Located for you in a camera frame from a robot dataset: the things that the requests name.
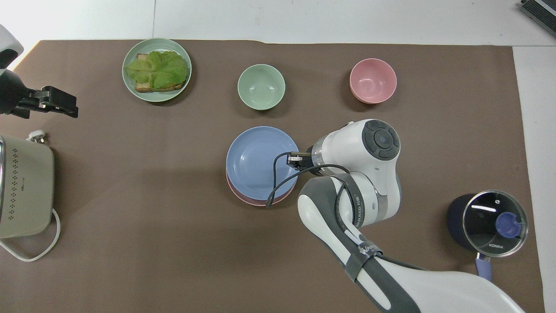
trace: pot handle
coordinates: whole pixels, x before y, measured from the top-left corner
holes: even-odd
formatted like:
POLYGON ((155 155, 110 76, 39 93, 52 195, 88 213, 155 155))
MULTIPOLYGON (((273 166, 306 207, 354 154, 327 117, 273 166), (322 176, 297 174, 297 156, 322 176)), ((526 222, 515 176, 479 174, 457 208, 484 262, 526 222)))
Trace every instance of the pot handle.
POLYGON ((480 277, 492 282, 492 270, 490 266, 490 257, 477 253, 477 258, 475 259, 475 266, 477 267, 477 273, 480 277))

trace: sandwich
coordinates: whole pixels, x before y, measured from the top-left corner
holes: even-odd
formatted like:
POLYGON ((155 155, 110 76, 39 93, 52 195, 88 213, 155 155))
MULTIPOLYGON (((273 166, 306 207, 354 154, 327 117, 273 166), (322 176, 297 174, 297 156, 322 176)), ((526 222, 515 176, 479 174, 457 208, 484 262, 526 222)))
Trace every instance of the sandwich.
POLYGON ((165 92, 179 90, 185 84, 187 65, 174 51, 138 53, 125 70, 135 81, 137 92, 165 92))

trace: lettuce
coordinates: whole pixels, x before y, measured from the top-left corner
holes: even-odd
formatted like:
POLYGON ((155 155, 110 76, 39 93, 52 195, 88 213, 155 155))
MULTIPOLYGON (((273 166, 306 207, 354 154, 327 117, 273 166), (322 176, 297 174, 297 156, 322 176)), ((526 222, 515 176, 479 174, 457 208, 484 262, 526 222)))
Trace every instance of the lettuce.
POLYGON ((125 70, 137 83, 149 82, 154 89, 181 84, 187 75, 185 61, 174 51, 152 51, 147 60, 134 60, 125 70))

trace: blue plate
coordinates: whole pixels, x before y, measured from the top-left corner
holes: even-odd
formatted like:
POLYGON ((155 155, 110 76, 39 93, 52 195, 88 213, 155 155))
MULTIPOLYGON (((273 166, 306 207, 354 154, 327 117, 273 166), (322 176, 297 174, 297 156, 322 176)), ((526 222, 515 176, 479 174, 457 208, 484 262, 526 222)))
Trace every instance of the blue plate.
MULTIPOLYGON (((241 133, 232 142, 226 156, 230 182, 243 195, 255 200, 267 200, 272 192, 272 164, 283 152, 298 151, 295 142, 278 128, 258 126, 241 133)), ((286 164, 286 156, 276 162, 276 184, 297 171, 286 164)), ((285 194, 297 181, 288 180, 275 194, 285 194)))

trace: purple handle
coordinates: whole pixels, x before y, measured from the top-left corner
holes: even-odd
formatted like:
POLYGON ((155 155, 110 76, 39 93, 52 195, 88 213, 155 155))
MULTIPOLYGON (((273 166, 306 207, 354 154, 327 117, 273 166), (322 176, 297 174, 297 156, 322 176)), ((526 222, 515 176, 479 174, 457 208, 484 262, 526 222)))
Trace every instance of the purple handle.
POLYGON ((488 281, 492 281, 492 270, 489 261, 483 260, 481 258, 476 258, 475 265, 477 267, 477 273, 480 277, 488 281))

